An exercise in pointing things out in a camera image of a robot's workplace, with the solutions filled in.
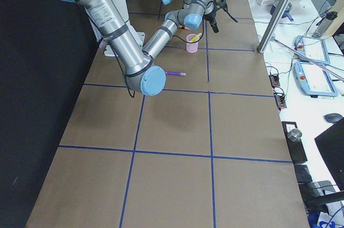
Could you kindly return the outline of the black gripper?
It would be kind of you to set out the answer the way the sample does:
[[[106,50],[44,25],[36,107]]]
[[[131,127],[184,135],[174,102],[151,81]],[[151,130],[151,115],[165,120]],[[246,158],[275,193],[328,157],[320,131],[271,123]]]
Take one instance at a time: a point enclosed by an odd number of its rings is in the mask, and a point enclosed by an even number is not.
[[[204,14],[204,19],[210,23],[214,33],[219,32],[218,25],[216,22],[216,10],[213,10],[208,14]]]

